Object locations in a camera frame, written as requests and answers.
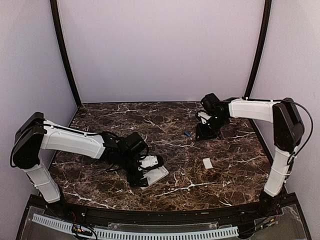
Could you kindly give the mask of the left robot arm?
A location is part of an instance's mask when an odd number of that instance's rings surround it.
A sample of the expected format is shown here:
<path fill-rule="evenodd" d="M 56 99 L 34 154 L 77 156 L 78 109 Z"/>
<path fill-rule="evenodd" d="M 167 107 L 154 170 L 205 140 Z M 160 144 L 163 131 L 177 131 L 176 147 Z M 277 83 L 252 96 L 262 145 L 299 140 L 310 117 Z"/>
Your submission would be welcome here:
<path fill-rule="evenodd" d="M 60 218 L 67 218 L 71 208 L 62 200 L 58 185 L 43 165 L 40 150 L 74 153 L 117 165 L 127 173 L 131 187 L 148 186 L 142 171 L 157 164 L 155 156 L 143 154 L 149 148 L 136 132 L 127 137 L 109 131 L 85 132 L 55 124 L 46 120 L 43 113 L 35 112 L 15 134 L 10 166 L 27 174 Z"/>

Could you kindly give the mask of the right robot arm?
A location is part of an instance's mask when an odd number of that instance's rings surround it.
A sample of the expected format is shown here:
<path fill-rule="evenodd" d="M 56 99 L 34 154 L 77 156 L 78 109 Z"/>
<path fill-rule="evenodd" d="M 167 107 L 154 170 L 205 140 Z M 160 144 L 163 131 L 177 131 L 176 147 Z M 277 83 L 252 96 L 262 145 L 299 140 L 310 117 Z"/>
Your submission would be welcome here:
<path fill-rule="evenodd" d="M 207 94 L 200 103 L 203 110 L 195 115 L 199 121 L 195 128 L 196 141 L 219 138 L 221 128 L 231 118 L 259 120 L 273 125 L 275 154 L 260 202 L 255 205 L 255 213 L 266 217 L 274 210 L 273 199 L 281 193 L 295 158 L 306 145 L 301 142 L 305 126 L 298 111 L 304 106 L 289 97 L 277 100 L 230 97 L 220 100 L 214 93 Z"/>

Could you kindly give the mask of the white air conditioner remote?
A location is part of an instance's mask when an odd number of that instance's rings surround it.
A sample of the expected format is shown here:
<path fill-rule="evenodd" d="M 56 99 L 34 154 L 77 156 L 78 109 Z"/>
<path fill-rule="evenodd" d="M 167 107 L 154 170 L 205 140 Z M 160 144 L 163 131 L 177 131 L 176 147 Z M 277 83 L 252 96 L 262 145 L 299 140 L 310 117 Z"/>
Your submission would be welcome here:
<path fill-rule="evenodd" d="M 166 177 L 168 174 L 169 174 L 169 171 L 164 166 L 148 171 L 143 175 L 147 179 L 148 186 L 140 187 L 140 189 L 141 190 L 147 189 L 148 187 L 152 186 L 156 182 Z"/>

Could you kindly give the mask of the white battery cover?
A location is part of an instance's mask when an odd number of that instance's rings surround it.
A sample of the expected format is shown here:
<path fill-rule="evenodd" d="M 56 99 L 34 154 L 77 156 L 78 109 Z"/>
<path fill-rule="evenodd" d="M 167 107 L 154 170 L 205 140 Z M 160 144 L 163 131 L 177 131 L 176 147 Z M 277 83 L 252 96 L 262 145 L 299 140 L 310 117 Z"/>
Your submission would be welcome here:
<path fill-rule="evenodd" d="M 212 168 L 213 168 L 211 159 L 210 159 L 209 157 L 208 157 L 208 158 L 203 158 L 203 159 L 202 159 L 202 162 L 203 162 L 204 168 L 205 168 L 206 170 L 209 170 L 209 169 L 212 169 Z"/>

